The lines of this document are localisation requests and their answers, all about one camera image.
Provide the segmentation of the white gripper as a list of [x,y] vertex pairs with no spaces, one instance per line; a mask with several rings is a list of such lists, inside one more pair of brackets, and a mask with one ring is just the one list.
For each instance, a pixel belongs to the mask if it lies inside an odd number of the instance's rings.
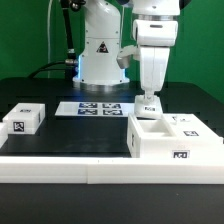
[[144,103],[156,104],[166,74],[170,48],[175,45],[177,21],[147,21],[136,19],[133,37],[139,50],[140,81],[144,90]]

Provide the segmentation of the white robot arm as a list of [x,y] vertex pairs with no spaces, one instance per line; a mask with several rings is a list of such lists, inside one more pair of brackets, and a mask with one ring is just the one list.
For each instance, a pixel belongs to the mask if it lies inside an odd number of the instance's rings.
[[116,0],[132,9],[133,45],[123,47],[122,18],[106,0],[86,0],[85,42],[80,70],[74,81],[88,87],[111,87],[129,82],[124,70],[132,59],[140,64],[143,94],[135,98],[142,107],[156,104],[155,93],[164,82],[170,48],[178,32],[177,17],[191,0]]

